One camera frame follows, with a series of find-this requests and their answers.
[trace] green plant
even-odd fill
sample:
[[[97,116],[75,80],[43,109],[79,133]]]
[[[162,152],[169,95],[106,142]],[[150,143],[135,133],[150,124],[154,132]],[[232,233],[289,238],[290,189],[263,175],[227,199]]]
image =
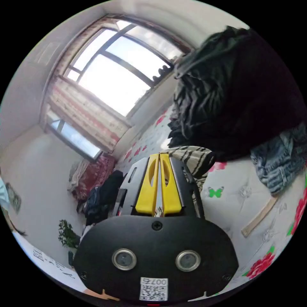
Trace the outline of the green plant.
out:
[[[78,248],[80,243],[80,236],[73,231],[71,224],[67,220],[60,220],[58,239],[63,246],[70,248]]]

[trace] bed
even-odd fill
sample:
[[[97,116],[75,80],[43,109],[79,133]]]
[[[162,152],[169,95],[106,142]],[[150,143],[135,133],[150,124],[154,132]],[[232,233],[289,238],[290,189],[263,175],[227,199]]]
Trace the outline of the bed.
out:
[[[115,168],[126,174],[143,157],[166,149],[171,107],[134,141]],[[270,199],[249,157],[233,162],[215,163],[200,186],[205,217],[221,227],[231,238],[239,268],[219,295],[243,285],[268,268],[290,241],[307,201],[307,171],[302,171],[278,198],[273,209],[245,238],[241,230]]]

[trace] screw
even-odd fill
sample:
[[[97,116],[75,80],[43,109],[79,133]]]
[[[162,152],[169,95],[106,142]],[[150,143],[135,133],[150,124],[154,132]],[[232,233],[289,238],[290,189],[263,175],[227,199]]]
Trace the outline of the screw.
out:
[[[161,230],[161,229],[162,229],[162,226],[163,226],[162,223],[159,222],[159,221],[155,221],[155,222],[153,222],[153,224],[151,225],[152,229],[153,229],[153,230],[156,230],[156,231]]]

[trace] white wall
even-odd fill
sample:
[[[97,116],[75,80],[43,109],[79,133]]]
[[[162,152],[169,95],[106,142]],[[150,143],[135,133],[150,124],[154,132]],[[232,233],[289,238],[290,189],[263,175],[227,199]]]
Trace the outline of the white wall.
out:
[[[43,91],[52,67],[71,40],[103,15],[101,4],[84,10],[58,25],[33,46],[12,78],[1,103],[2,149],[39,122]]]
[[[59,220],[66,219],[81,235],[84,218],[67,192],[69,171],[81,157],[36,125],[11,142],[0,158],[2,177],[21,197],[18,214],[9,211],[13,224],[26,231],[27,240],[66,267],[68,249],[58,241]]]

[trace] denim jacket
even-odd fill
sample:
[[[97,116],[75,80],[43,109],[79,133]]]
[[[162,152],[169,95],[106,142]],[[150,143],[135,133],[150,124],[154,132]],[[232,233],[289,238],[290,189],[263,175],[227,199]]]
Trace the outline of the denim jacket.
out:
[[[271,195],[278,194],[293,182],[303,170],[306,158],[307,134],[304,123],[251,150],[257,175]]]

